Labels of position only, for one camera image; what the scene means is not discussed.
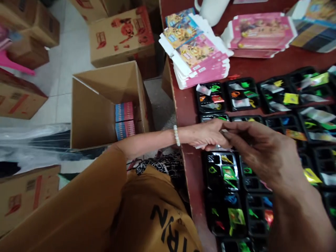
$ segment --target printed logo on box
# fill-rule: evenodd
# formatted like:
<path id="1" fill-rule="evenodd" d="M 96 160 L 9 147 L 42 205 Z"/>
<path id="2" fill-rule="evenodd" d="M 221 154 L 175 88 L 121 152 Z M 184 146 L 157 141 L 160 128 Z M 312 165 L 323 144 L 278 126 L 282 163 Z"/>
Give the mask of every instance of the printed logo on box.
<path id="1" fill-rule="evenodd" d="M 76 0 L 76 1 L 84 9 L 93 9 L 90 0 Z"/>
<path id="2" fill-rule="evenodd" d="M 97 49 L 103 48 L 106 46 L 106 37 L 105 37 L 105 32 L 97 32 L 96 33 L 97 37 L 97 42 L 98 42 L 98 47 Z"/>

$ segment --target small packet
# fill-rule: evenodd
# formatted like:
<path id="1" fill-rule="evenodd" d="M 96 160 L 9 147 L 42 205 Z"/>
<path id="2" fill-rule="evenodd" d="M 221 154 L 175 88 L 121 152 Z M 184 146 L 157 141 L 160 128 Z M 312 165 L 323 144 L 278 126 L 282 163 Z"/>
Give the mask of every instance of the small packet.
<path id="1" fill-rule="evenodd" d="M 336 125 L 331 123 L 331 122 L 327 122 L 324 124 L 320 124 L 323 128 L 325 128 L 326 130 L 336 130 Z"/>
<path id="2" fill-rule="evenodd" d="M 321 141 L 328 141 L 328 142 L 336 142 L 336 137 L 333 137 L 332 135 L 326 134 L 326 133 L 313 133 L 309 132 L 309 137 L 312 140 L 321 140 Z"/>
<path id="3" fill-rule="evenodd" d="M 303 173 L 310 184 L 322 183 L 322 181 L 315 175 L 315 173 L 310 168 L 304 169 Z"/>
<path id="4" fill-rule="evenodd" d="M 244 95 L 246 95 L 247 98 L 253 98 L 259 96 L 257 93 L 254 93 L 252 91 L 245 91 Z"/>
<path id="5" fill-rule="evenodd" d="M 301 115 L 305 115 L 319 123 L 328 123 L 336 118 L 336 115 L 330 114 L 323 110 L 317 110 L 313 107 L 308 107 L 300 112 Z"/>
<path id="6" fill-rule="evenodd" d="M 197 85 L 196 91 L 198 91 L 202 94 L 208 95 L 208 96 L 210 96 L 210 94 L 211 94 L 210 89 L 208 89 L 206 86 L 201 86 L 200 84 Z"/>
<path id="7" fill-rule="evenodd" d="M 302 132 L 293 131 L 291 129 L 286 129 L 286 136 L 301 141 L 307 141 L 306 136 Z"/>
<path id="8" fill-rule="evenodd" d="M 242 99 L 242 100 L 232 100 L 232 104 L 235 108 L 250 107 L 251 106 L 250 99 L 248 99 L 248 98 L 245 98 L 245 99 Z"/>
<path id="9" fill-rule="evenodd" d="M 321 75 L 310 78 L 312 81 L 311 86 L 320 86 L 329 82 L 329 73 L 325 72 Z"/>
<path id="10" fill-rule="evenodd" d="M 328 174 L 325 174 L 325 173 L 320 173 L 322 178 L 323 178 L 323 181 L 324 183 L 327 185 L 327 186 L 336 186 L 336 174 L 333 174 L 333 175 L 328 175 Z"/>
<path id="11" fill-rule="evenodd" d="M 284 103 L 299 104 L 299 95 L 292 93 L 285 93 L 283 100 Z"/>
<path id="12" fill-rule="evenodd" d="M 268 91 L 271 91 L 272 93 L 278 93 L 282 90 L 285 90 L 282 87 L 277 87 L 275 85 L 270 85 L 270 84 L 262 84 L 261 87 L 264 89 L 267 89 Z"/>
<path id="13" fill-rule="evenodd" d="M 224 102 L 224 99 L 221 96 L 212 96 L 211 98 L 214 103 Z"/>
<path id="14" fill-rule="evenodd" d="M 279 111 L 291 111 L 291 109 L 287 108 L 285 105 L 281 103 L 276 103 L 275 101 L 271 101 L 269 105 Z"/>
<path id="15" fill-rule="evenodd" d="M 245 90 L 245 88 L 242 88 L 239 84 L 234 83 L 229 85 L 230 88 L 234 89 L 234 90 Z"/>
<path id="16" fill-rule="evenodd" d="M 326 99 L 323 99 L 323 98 L 321 98 L 321 97 L 319 97 L 319 96 L 315 96 L 315 95 L 310 95 L 310 94 L 301 94 L 301 97 L 303 98 L 303 99 L 305 99 L 306 101 L 308 101 L 308 102 L 327 102 L 328 100 L 326 100 Z"/>

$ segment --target black plastic tray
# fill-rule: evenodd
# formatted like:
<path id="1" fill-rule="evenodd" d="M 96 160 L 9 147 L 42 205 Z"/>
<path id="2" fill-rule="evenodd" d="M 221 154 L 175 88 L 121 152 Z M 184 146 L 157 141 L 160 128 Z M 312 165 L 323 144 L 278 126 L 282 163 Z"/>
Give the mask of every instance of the black plastic tray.
<path id="1" fill-rule="evenodd" d="M 267 89 L 261 88 L 262 84 L 273 85 L 274 82 L 280 81 L 280 80 L 283 81 L 281 87 L 284 88 L 285 90 L 282 90 L 282 91 L 277 92 L 277 93 L 272 93 L 271 91 L 268 91 Z M 259 89 L 259 93 L 261 94 L 263 108 L 264 108 L 264 112 L 266 114 L 271 114 L 271 113 L 274 113 L 274 112 L 279 112 L 279 110 L 271 107 L 270 104 L 269 104 L 269 102 L 273 101 L 273 102 L 277 102 L 277 103 L 283 104 L 284 103 L 283 100 L 284 100 L 284 94 L 285 93 L 294 93 L 294 94 L 297 94 L 296 90 L 291 85 L 291 82 L 289 81 L 289 77 L 287 75 L 276 76 L 276 77 L 267 79 L 265 81 L 259 82 L 257 84 L 257 87 Z M 293 109 L 299 107 L 300 105 L 302 105 L 301 101 L 299 101 L 299 104 L 290 104 L 290 105 L 285 105 L 285 106 L 288 109 L 293 110 Z"/>
<path id="2" fill-rule="evenodd" d="M 210 94 L 210 96 L 207 96 L 207 95 L 202 94 L 202 93 L 200 93 L 198 91 L 195 91 L 198 113 L 199 114 L 207 114 L 207 113 L 221 113 L 221 112 L 225 112 L 227 110 L 227 105 L 226 105 L 226 97 L 225 97 L 225 90 L 224 90 L 223 84 L 220 83 L 220 82 L 211 82 L 211 83 L 205 83 L 205 84 L 200 84 L 200 85 L 201 86 L 206 86 L 209 89 L 213 85 L 217 85 L 217 86 L 220 87 L 220 89 L 219 89 L 218 92 L 212 92 Z M 223 98 L 223 100 L 224 100 L 224 102 L 219 103 L 222 106 L 221 109 L 217 110 L 217 109 L 210 109 L 210 108 L 201 107 L 201 105 L 213 103 L 212 96 L 215 96 L 215 95 L 221 96 Z M 201 96 L 205 96 L 205 99 L 202 102 L 200 101 L 200 97 Z"/>
<path id="3" fill-rule="evenodd" d="M 222 155 L 226 155 L 233 164 L 224 162 L 221 158 Z M 202 152 L 202 164 L 205 184 L 209 190 L 222 193 L 224 191 L 238 191 L 240 189 L 240 174 L 235 155 L 232 152 Z M 237 180 L 224 181 L 223 167 L 232 169 Z"/>
<path id="4" fill-rule="evenodd" d="M 224 195 L 218 195 L 215 192 L 206 191 L 204 195 L 205 199 L 205 213 L 208 221 L 208 227 L 210 231 L 218 237 L 225 238 L 245 238 L 247 234 L 246 225 L 246 211 L 242 209 L 242 203 L 240 197 L 236 192 L 229 192 Z M 244 213 L 245 225 L 237 225 L 233 230 L 232 236 L 230 235 L 230 218 L 229 208 L 241 209 Z"/>
<path id="5" fill-rule="evenodd" d="M 229 85 L 231 84 L 239 84 L 240 86 L 242 86 L 243 82 L 247 82 L 250 86 L 248 88 L 246 88 L 245 90 L 234 90 L 232 89 Z M 241 79 L 236 79 L 236 80 L 231 80 L 228 82 L 225 82 L 224 85 L 227 87 L 227 97 L 230 100 L 230 109 L 232 112 L 235 111 L 243 111 L 243 110 L 253 110 L 253 109 L 257 109 L 261 106 L 261 101 L 260 101 L 260 95 L 256 86 L 256 83 L 254 81 L 254 79 L 252 78 L 241 78 Z M 232 92 L 239 92 L 240 95 L 238 97 L 232 97 Z M 253 101 L 253 105 L 254 106 L 248 106 L 248 107 L 235 107 L 233 105 L 233 100 L 242 100 L 247 98 L 247 96 L 244 94 L 244 92 L 246 91 L 251 91 L 256 93 L 258 96 L 256 97 L 252 97 L 251 100 Z"/>
<path id="6" fill-rule="evenodd" d="M 293 86 L 293 88 L 296 90 L 298 94 L 317 95 L 316 92 L 320 90 L 321 95 L 318 95 L 318 96 L 324 99 L 331 99 L 331 97 L 333 96 L 333 91 L 330 88 L 330 85 L 333 82 L 332 78 L 329 78 L 329 83 L 326 83 L 320 86 L 315 86 L 315 87 L 306 87 L 302 91 L 300 91 L 301 81 L 304 80 L 305 78 L 304 75 L 314 74 L 314 73 L 319 74 L 319 72 L 317 72 L 315 68 L 313 68 L 312 66 L 300 68 L 290 73 L 289 79 L 290 79 L 291 85 Z M 309 103 L 312 103 L 310 101 L 306 101 L 302 99 L 302 97 L 300 97 L 300 101 L 304 105 L 308 105 Z"/>
<path id="7" fill-rule="evenodd" d="M 302 132 L 306 135 L 306 132 L 302 129 L 302 125 L 298 117 L 294 114 L 273 115 L 265 117 L 266 125 L 281 134 L 286 135 L 286 130 L 290 129 L 297 132 Z M 306 141 L 297 140 L 296 145 L 299 151 L 303 151 L 307 147 Z"/>
<path id="8" fill-rule="evenodd" d="M 199 116 L 199 121 L 201 123 L 203 123 L 203 122 L 209 121 L 209 120 L 211 120 L 213 118 L 219 118 L 219 119 L 224 118 L 224 119 L 226 119 L 226 121 L 230 120 L 229 116 L 227 114 L 225 114 L 225 113 L 211 113 L 211 114 L 201 114 Z"/>
<path id="9" fill-rule="evenodd" d="M 241 244 L 245 243 L 246 246 L 250 249 L 250 252 L 254 252 L 253 243 L 249 238 L 234 240 L 226 239 L 220 243 L 222 252 L 243 252 L 241 249 Z"/>
<path id="10" fill-rule="evenodd" d="M 246 195 L 246 212 L 248 222 L 248 233 L 252 237 L 267 238 L 268 224 L 265 220 L 265 210 L 273 210 L 273 207 L 268 206 L 263 197 L 269 199 L 273 203 L 273 196 L 270 194 L 247 194 Z M 257 217 L 249 214 L 249 209 L 253 211 Z"/>
<path id="11" fill-rule="evenodd" d="M 322 196 L 331 224 L 336 229 L 336 192 L 323 192 Z"/>
<path id="12" fill-rule="evenodd" d="M 243 183 L 243 187 L 246 191 L 250 193 L 272 193 L 268 190 L 265 185 L 259 180 L 259 177 L 249 169 L 248 165 L 244 163 L 242 157 L 239 156 L 240 159 L 240 169 L 241 169 L 241 180 Z"/>
<path id="13" fill-rule="evenodd" d="M 323 110 L 323 111 L 326 111 L 328 113 L 331 113 L 331 114 L 335 114 L 335 112 L 333 111 L 333 109 L 331 109 L 330 106 L 315 106 L 314 107 L 315 109 L 317 110 Z M 303 110 L 305 110 L 306 108 L 301 108 L 301 109 L 298 109 L 297 110 L 297 113 L 298 113 L 298 116 L 300 118 L 300 122 L 301 122 L 301 125 L 305 131 L 305 135 L 308 139 L 308 142 L 310 144 L 314 144 L 314 145 L 324 145 L 324 144 L 330 144 L 332 142 L 329 142 L 329 141 L 322 141 L 322 140 L 313 140 L 310 138 L 309 136 L 309 132 L 313 132 L 313 133 L 323 133 L 323 131 L 325 131 L 326 129 L 323 128 L 318 122 L 316 122 L 315 120 L 313 119 L 310 119 L 308 117 L 306 117 L 305 115 L 301 115 L 301 112 Z M 307 126 L 305 125 L 305 122 L 308 122 L 308 123 L 314 123 L 316 126 L 312 126 L 311 128 L 307 128 Z M 336 119 L 332 120 L 331 123 L 333 124 L 336 124 Z M 336 137 L 336 129 L 333 129 L 333 130 L 330 130 L 330 132 L 334 133 L 335 137 Z"/>
<path id="14" fill-rule="evenodd" d="M 258 123 L 265 124 L 265 120 L 260 115 L 244 115 L 244 116 L 237 116 L 237 117 L 230 117 L 231 121 L 257 121 Z"/>
<path id="15" fill-rule="evenodd" d="M 316 162 L 316 168 L 318 171 L 317 176 L 323 182 L 321 185 L 323 188 L 336 191 L 336 185 L 326 185 L 321 173 L 327 175 L 333 175 L 336 173 L 336 156 L 333 154 L 333 151 L 336 151 L 336 146 L 323 146 L 316 147 L 313 149 L 314 160 Z"/>

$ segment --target cardboard box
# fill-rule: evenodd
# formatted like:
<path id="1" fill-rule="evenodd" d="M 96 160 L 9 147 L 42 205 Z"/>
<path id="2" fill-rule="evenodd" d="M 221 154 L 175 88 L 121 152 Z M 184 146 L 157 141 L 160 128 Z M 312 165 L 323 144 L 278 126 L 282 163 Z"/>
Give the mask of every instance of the cardboard box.
<path id="1" fill-rule="evenodd" d="M 42 45 L 52 48 L 60 44 L 59 21 L 39 2 L 33 26 L 21 32 L 23 36 L 30 36 Z"/>
<path id="2" fill-rule="evenodd" d="M 134 105 L 135 133 L 153 131 L 152 106 L 135 61 L 74 75 L 71 148 L 116 142 L 115 105 L 126 102 Z"/>
<path id="3" fill-rule="evenodd" d="M 24 67 L 34 70 L 49 62 L 48 51 L 36 39 L 25 36 L 7 49 L 8 58 Z"/>
<path id="4" fill-rule="evenodd" d="M 24 30 L 34 24 L 37 0 L 0 0 L 0 24 Z"/>
<path id="5" fill-rule="evenodd" d="M 70 2 L 88 25 L 131 8 L 130 0 L 70 0 Z"/>
<path id="6" fill-rule="evenodd" d="M 155 77 L 155 49 L 145 6 L 100 20 L 89 26 L 91 63 L 106 67 L 136 60 L 144 79 Z"/>
<path id="7" fill-rule="evenodd" d="M 0 237 L 58 192 L 60 166 L 0 179 Z"/>
<path id="8" fill-rule="evenodd" d="M 0 116 L 30 119 L 48 100 L 33 83 L 0 68 Z"/>

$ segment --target table surface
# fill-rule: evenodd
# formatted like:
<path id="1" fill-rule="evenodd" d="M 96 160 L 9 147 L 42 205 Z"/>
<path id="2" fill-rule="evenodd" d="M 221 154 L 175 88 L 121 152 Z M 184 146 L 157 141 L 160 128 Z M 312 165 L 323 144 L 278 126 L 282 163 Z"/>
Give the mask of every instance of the table surface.
<path id="1" fill-rule="evenodd" d="M 264 12 L 285 12 L 295 5 L 297 0 L 269 0 L 264 3 L 249 3 L 234 5 L 231 3 L 226 8 L 220 22 L 213 27 L 217 36 L 221 35 L 228 22 L 236 15 L 264 13 Z M 166 27 L 165 17 L 177 13 L 184 9 L 193 7 L 194 0 L 160 0 L 161 18 L 163 26 Z M 317 71 L 322 71 L 334 65 L 336 62 L 336 50 L 321 54 L 310 52 L 298 47 L 290 46 L 284 52 L 280 52 L 271 59 L 248 59 L 248 58 L 230 58 L 231 75 L 240 75 L 243 77 L 252 77 L 256 82 L 260 82 L 277 75 L 290 73 L 298 68 L 312 66 Z M 172 61 L 170 63 L 171 85 L 176 109 L 176 118 L 178 126 L 187 126 L 198 123 L 194 88 L 180 90 Z M 264 116 L 261 109 L 228 112 L 229 116 L 253 115 Z M 185 175 L 190 198 L 192 218 L 195 222 L 198 234 L 200 236 L 204 251 L 217 251 L 217 243 L 214 235 L 207 226 L 204 208 L 204 182 L 202 173 L 201 152 L 189 145 L 182 145 L 184 159 Z"/>

